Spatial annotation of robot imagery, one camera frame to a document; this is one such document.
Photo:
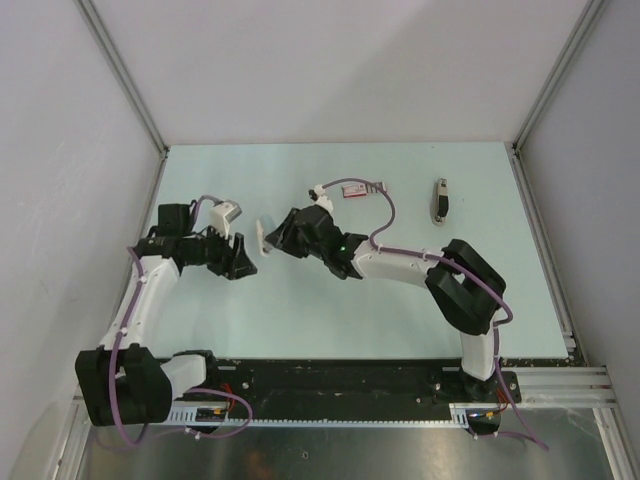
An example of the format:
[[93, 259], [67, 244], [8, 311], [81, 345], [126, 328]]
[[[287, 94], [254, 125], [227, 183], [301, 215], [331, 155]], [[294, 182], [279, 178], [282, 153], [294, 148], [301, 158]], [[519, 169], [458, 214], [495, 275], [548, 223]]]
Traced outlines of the beige black stapler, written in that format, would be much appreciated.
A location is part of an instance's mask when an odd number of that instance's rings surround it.
[[434, 184], [434, 195], [431, 203], [431, 218], [436, 226], [445, 224], [450, 208], [448, 181], [439, 178]]

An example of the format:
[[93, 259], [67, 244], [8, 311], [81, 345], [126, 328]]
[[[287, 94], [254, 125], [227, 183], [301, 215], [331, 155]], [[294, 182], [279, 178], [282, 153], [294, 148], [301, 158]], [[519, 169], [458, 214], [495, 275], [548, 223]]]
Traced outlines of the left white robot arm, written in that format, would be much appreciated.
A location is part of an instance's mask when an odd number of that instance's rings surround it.
[[161, 204], [157, 221], [128, 252], [129, 283], [107, 333], [93, 350], [81, 351], [75, 372], [93, 425], [148, 425], [165, 421], [174, 400], [194, 394], [207, 400], [221, 387], [217, 360], [209, 350], [182, 350], [168, 357], [150, 339], [163, 305], [185, 268], [204, 267], [225, 280], [256, 274], [244, 237], [232, 232], [241, 214], [232, 200], [211, 199], [209, 221], [196, 228], [203, 204]]

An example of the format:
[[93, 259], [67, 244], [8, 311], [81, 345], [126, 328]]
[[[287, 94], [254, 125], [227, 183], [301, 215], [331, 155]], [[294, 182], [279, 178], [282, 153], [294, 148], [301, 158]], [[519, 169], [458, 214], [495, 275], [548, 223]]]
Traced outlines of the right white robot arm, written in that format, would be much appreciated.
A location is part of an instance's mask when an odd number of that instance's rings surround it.
[[337, 278], [395, 281], [426, 289], [447, 323], [460, 334], [459, 389], [473, 401], [487, 401], [499, 386], [499, 326], [513, 320], [504, 300], [505, 280], [467, 242], [453, 239], [439, 254], [385, 247], [364, 234], [343, 232], [332, 215], [314, 205], [293, 208], [269, 230], [256, 221], [260, 253], [278, 250], [314, 257]]

